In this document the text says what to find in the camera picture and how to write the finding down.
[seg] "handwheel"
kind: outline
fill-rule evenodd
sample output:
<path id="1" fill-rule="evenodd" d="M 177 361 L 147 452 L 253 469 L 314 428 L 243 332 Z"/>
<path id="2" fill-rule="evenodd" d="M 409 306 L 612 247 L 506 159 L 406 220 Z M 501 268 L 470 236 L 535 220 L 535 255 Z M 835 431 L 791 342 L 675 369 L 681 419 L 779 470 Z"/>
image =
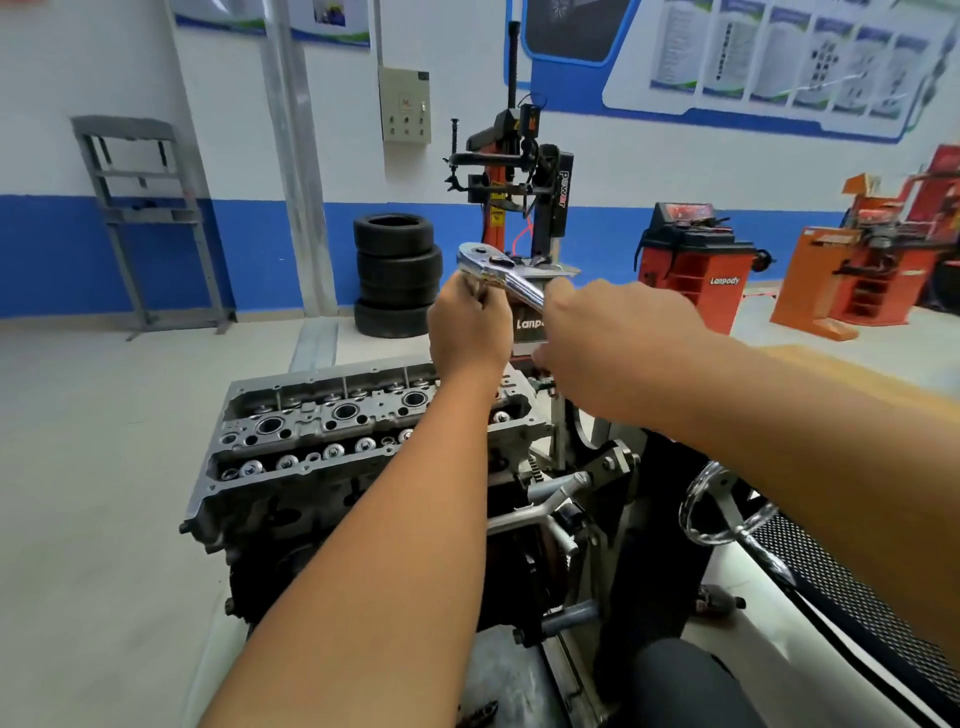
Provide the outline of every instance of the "handwheel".
<path id="1" fill-rule="evenodd" d="M 708 462 L 686 490 L 686 497 L 680 505 L 680 528 L 690 541 L 700 546 L 722 546 L 736 541 L 750 551 L 771 575 L 796 586 L 797 582 L 786 564 L 750 535 L 776 516 L 779 509 L 773 501 L 768 500 L 756 513 L 744 520 L 732 496 L 733 485 L 737 479 L 734 473 L 715 460 Z M 704 495 L 710 495 L 716 501 L 728 528 L 716 533 L 701 533 L 693 527 L 693 512 Z"/>

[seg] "wall poster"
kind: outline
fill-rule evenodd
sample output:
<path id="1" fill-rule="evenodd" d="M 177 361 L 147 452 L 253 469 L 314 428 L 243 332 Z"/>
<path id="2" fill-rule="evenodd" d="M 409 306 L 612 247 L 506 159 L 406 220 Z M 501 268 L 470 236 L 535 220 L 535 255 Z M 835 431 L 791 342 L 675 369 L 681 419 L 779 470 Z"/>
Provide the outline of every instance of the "wall poster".
<path id="1" fill-rule="evenodd" d="M 370 47 L 367 0 L 287 0 L 296 40 Z M 262 36 L 260 0 L 170 0 L 177 25 Z"/>
<path id="2" fill-rule="evenodd" d="M 960 0 L 507 0 L 518 15 L 552 110 L 895 144 L 943 92 Z"/>

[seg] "chrome ratchet handle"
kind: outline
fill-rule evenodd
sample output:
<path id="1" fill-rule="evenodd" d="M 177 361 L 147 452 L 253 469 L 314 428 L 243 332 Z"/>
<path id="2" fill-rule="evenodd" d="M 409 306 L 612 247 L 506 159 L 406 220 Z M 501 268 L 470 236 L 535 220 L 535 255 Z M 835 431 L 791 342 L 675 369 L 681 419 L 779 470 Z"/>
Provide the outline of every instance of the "chrome ratchet handle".
<path id="1" fill-rule="evenodd" d="M 468 276 L 503 288 L 538 313 L 543 313 L 543 291 L 516 272 L 516 264 L 492 245 L 464 243 L 457 251 L 457 267 Z"/>

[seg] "tire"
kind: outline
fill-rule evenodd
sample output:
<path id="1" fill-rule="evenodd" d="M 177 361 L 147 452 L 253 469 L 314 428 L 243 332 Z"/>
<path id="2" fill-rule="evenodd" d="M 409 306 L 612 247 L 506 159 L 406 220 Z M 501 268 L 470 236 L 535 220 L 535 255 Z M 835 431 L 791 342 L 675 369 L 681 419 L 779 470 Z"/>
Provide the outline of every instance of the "tire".
<path id="1" fill-rule="evenodd" d="M 433 247 L 433 223 L 419 215 L 387 212 L 353 221 L 358 253 L 379 257 L 421 255 Z"/>
<path id="2" fill-rule="evenodd" d="M 360 298 L 368 303 L 390 308 L 415 308 L 430 305 L 437 300 L 440 282 L 416 288 L 381 288 L 360 281 Z"/>
<path id="3" fill-rule="evenodd" d="M 426 333 L 426 311 L 429 307 L 384 308 L 359 299 L 353 305 L 353 321 L 357 330 L 367 336 L 409 339 Z"/>
<path id="4" fill-rule="evenodd" d="M 444 273 L 444 254 L 431 244 L 426 253 L 377 257 L 357 251 L 360 282 L 374 288 L 408 289 L 433 285 Z"/>

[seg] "control panel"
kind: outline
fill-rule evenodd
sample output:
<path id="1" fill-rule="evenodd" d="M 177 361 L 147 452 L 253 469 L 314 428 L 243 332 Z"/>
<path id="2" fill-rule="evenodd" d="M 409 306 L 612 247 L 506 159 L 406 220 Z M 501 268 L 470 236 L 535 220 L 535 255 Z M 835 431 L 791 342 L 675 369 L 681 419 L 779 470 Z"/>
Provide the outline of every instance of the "control panel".
<path id="1" fill-rule="evenodd" d="M 380 66 L 380 122 L 384 141 L 430 143 L 430 74 Z"/>

